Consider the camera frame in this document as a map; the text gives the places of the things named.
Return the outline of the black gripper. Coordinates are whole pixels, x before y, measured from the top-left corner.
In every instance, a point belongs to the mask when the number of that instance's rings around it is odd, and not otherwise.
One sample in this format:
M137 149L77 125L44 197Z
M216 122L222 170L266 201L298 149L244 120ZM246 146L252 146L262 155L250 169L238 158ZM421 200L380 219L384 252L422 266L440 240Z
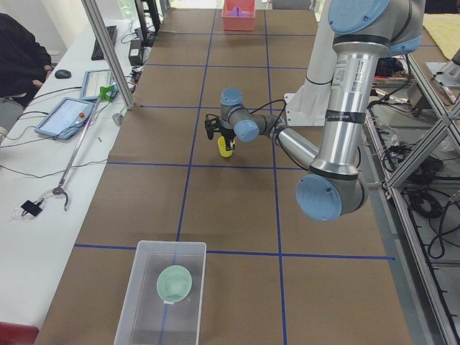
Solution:
M233 129L226 129L223 128L221 130L221 134L224 137L224 146L225 148L229 148L229 150L235 149L235 142L234 142L234 130Z

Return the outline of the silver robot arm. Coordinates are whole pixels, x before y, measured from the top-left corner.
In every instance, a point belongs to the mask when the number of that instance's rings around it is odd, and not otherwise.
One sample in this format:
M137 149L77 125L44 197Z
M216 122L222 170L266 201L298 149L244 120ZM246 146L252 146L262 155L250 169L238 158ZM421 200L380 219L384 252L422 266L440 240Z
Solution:
M253 114L242 93L221 94L217 119L206 120L208 136L220 133L228 150L235 141L269 137L307 171L296 188L303 213L330 221L361 208L367 186L355 164L358 141L380 58L418 49L422 38L423 1L328 1L321 15L313 58L325 58L327 105L322 140L315 146L280 116Z

